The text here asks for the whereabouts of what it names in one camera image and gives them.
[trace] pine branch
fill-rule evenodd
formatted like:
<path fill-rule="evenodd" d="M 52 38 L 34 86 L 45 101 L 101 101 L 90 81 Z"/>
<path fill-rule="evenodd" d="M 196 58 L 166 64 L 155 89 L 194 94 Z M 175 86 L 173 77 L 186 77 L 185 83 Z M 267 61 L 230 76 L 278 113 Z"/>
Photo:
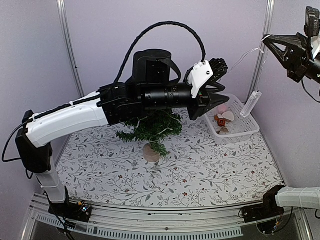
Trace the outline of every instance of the pine branch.
<path fill-rule="evenodd" d="M 139 119 L 133 118 L 124 123 L 127 127 L 133 127 L 131 133 L 117 132 L 118 138 L 124 142 L 149 141 L 151 148 L 162 157 L 168 155 L 166 147 L 160 143 L 165 137 L 179 135 L 182 131 L 181 117 L 173 114 L 172 110 L 153 110 Z"/>

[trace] basket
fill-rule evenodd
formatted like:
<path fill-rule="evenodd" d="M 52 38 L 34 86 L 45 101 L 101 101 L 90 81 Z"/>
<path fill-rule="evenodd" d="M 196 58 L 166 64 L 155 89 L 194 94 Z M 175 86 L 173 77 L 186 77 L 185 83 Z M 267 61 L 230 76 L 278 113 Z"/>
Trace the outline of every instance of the basket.
<path fill-rule="evenodd" d="M 229 133 L 225 133 L 223 135 L 217 133 L 217 131 L 221 130 L 221 127 L 215 120 L 215 115 L 217 114 L 215 109 L 211 110 L 210 112 L 204 115 L 207 121 L 207 125 L 213 134 L 215 143 L 218 145 L 234 144 L 237 142 L 248 140 L 252 134 L 255 134 L 260 131 L 258 123 L 251 116 L 251 114 L 246 118 L 243 118 L 240 115 L 242 109 L 244 108 L 244 105 L 235 95 L 224 95 L 230 97 L 230 100 L 225 104 L 228 108 L 228 111 L 231 111 L 234 114 L 234 121 L 227 122 L 225 125 Z"/>

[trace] floral tablecloth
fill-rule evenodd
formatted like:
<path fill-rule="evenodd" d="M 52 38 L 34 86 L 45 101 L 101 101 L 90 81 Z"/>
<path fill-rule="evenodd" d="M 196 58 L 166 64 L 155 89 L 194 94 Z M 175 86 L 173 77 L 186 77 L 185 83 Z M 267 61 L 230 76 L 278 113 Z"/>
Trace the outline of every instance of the floral tablecloth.
<path fill-rule="evenodd" d="M 71 198 L 126 206 L 185 208 L 232 205 L 262 199 L 282 179 L 260 133 L 248 141 L 217 145 L 204 117 L 190 121 L 164 144 L 157 163 L 143 158 L 146 142 L 124 143 L 122 124 L 71 136 L 57 170 Z"/>

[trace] white wall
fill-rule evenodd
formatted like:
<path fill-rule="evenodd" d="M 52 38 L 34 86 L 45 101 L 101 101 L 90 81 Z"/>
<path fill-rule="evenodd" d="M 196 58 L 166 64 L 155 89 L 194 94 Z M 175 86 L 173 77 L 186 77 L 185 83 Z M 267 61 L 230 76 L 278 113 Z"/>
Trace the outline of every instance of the white wall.
<path fill-rule="evenodd" d="M 77 99 L 56 0 L 0 1 L 0 149 L 25 111 Z M 53 143 L 55 155 L 64 139 Z M 14 141 L 7 158 L 17 157 Z M 16 240 L 38 183 L 21 161 L 0 163 L 0 239 Z"/>
<path fill-rule="evenodd" d="M 304 34 L 306 6 L 320 9 L 319 0 L 276 0 L 270 33 Z M 319 97 L 320 85 L 304 79 L 306 88 Z M 261 75 L 262 97 L 254 109 L 286 183 L 291 187 L 320 186 L 320 104 L 287 78 L 287 71 L 269 52 Z M 320 222 L 308 211 L 313 235 L 320 239 Z"/>
<path fill-rule="evenodd" d="M 231 68 L 243 53 L 259 46 L 267 1 L 68 0 L 65 5 L 80 78 L 88 94 L 112 83 L 134 39 L 162 21 L 178 21 L 193 28 L 204 42 L 207 59 L 224 58 Z M 170 51 L 183 76 L 201 59 L 194 37 L 176 26 L 153 29 L 140 40 L 133 54 L 150 48 Z M 221 82 L 241 100 L 247 97 L 256 60 L 257 52 Z M 132 64 L 130 58 L 122 82 L 132 75 Z"/>

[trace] metal frame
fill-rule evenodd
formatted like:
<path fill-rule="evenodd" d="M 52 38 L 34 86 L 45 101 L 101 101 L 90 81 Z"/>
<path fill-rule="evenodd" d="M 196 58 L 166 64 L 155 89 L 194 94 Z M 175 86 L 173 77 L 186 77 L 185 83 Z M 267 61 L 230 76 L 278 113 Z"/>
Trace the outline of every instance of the metal frame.
<path fill-rule="evenodd" d="M 78 91 L 79 97 L 83 98 L 85 96 L 85 91 L 80 80 L 76 58 L 75 58 L 74 50 L 71 44 L 71 37 L 70 37 L 69 25 L 67 21 L 65 0 L 57 0 L 57 4 L 58 4 L 60 23 L 61 23 L 62 32 L 65 40 L 65 45 L 68 52 L 69 61 L 70 61 L 70 65 L 71 65 L 71 69 L 74 77 L 74 83 L 76 86 L 76 90 Z"/>
<path fill-rule="evenodd" d="M 267 35 L 270 32 L 272 18 L 274 15 L 274 8 L 275 8 L 275 0 L 268 0 L 267 6 L 266 6 L 266 11 L 265 11 L 262 38 L 264 35 Z M 260 75 L 261 75 L 261 72 L 262 72 L 262 69 L 264 66 L 264 62 L 267 59 L 268 49 L 267 49 L 266 45 L 262 44 L 261 49 L 263 50 L 264 54 L 259 51 L 246 101 L 248 101 L 248 99 L 250 98 L 253 91 L 258 90 L 258 86 L 259 86 L 259 82 L 260 82 Z"/>
<path fill-rule="evenodd" d="M 76 222 L 75 232 L 108 239 L 122 239 L 120 235 L 163 236 L 163 239 L 183 239 L 183 236 L 204 236 L 209 234 L 224 233 L 222 238 L 228 237 L 226 233 L 237 231 L 236 236 L 242 236 L 241 227 L 266 222 L 274 218 L 268 218 L 257 222 L 245 223 L 238 213 L 242 206 L 207 208 L 207 209 L 152 209 L 142 207 L 118 206 L 110 204 L 93 204 L 92 215 L 89 223 Z M 25 218 L 25 227 L 21 233 L 21 240 L 30 240 L 36 221 L 61 228 L 54 215 L 48 213 L 49 203 L 47 197 L 35 193 Z M 290 214 L 290 207 L 285 208 L 286 214 Z M 298 231 L 302 240 L 313 240 L 307 217 L 303 209 L 295 210 Z"/>

